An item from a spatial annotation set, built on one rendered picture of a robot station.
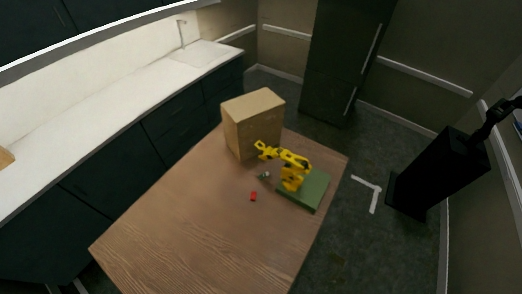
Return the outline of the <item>tan wooden chest of drawers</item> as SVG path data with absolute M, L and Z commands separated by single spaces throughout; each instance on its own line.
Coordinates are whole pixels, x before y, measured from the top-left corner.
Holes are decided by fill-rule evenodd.
M 248 147 L 240 150 L 239 138 L 241 138 L 243 136 L 239 137 L 239 135 L 238 135 L 238 123 L 242 122 L 244 120 L 247 120 L 251 117 L 254 117 L 258 114 L 262 114 L 261 128 L 259 128 L 259 129 L 261 129 L 261 142 L 262 142 L 262 128 L 265 127 L 265 126 L 262 127 L 263 112 L 266 112 L 268 110 L 271 110 L 271 109 L 278 107 L 280 105 L 283 105 L 283 104 L 284 104 L 284 110 L 283 110 L 283 117 L 281 118 L 282 124 L 283 124 L 286 102 L 283 101 L 280 97 L 278 97 L 274 92 L 272 92 L 267 87 L 247 93 L 245 95 L 236 97 L 234 99 L 225 101 L 223 103 L 220 103 L 226 144 L 240 163 L 241 163 L 240 151 L 242 151 Z M 281 131 L 282 131 L 282 124 L 281 124 Z M 281 137 L 281 131 L 279 131 L 280 137 Z M 279 132 L 277 132 L 277 133 L 279 133 Z M 275 133 L 275 134 L 277 134 L 277 133 Z M 275 134 L 273 134 L 273 135 L 275 135 Z M 271 136 L 273 136 L 273 135 L 271 135 Z

